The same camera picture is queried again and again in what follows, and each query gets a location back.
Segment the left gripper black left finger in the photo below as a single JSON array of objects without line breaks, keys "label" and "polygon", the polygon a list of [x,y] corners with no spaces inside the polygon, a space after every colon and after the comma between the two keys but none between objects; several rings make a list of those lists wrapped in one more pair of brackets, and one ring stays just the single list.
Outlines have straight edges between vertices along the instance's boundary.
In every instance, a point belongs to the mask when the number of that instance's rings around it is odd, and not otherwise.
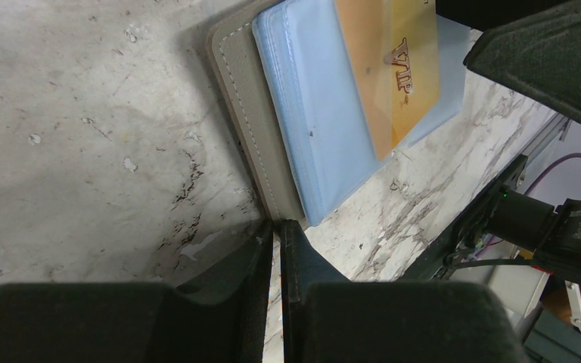
[{"label": "left gripper black left finger", "polygon": [[273,225],[179,285],[0,285],[0,362],[259,362]]}]

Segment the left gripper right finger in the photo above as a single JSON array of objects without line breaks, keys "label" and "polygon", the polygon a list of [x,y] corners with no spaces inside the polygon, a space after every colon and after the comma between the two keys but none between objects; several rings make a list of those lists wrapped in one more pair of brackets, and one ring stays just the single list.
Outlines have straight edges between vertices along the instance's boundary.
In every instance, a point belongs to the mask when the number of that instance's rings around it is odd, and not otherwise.
[{"label": "left gripper right finger", "polygon": [[525,362],[497,296],[461,281],[354,282],[283,220],[286,362]]}]

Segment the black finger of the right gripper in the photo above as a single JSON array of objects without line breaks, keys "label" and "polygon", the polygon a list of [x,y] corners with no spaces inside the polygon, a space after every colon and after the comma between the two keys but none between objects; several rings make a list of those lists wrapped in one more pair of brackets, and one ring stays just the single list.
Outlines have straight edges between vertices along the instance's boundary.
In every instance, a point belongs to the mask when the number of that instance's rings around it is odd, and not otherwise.
[{"label": "black finger of the right gripper", "polygon": [[581,1],[485,31],[464,65],[581,124]]}]

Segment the grey card holder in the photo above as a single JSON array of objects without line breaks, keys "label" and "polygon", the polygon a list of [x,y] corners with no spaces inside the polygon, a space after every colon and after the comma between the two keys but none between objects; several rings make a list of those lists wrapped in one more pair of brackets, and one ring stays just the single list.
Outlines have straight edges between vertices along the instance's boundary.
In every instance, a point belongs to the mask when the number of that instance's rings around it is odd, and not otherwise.
[{"label": "grey card holder", "polygon": [[337,1],[251,1],[220,20],[208,52],[268,217],[319,225],[461,109],[469,29],[436,3],[440,97],[382,160],[374,152]]}]

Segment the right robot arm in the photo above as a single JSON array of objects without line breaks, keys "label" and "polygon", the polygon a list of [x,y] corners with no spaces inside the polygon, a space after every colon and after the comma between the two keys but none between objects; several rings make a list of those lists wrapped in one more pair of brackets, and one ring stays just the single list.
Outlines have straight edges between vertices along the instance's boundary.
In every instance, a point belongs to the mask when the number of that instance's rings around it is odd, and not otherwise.
[{"label": "right robot arm", "polygon": [[[488,29],[464,65],[581,125],[581,1]],[[533,253],[528,265],[581,284],[581,200],[555,207],[502,188],[484,218],[486,233]]]}]

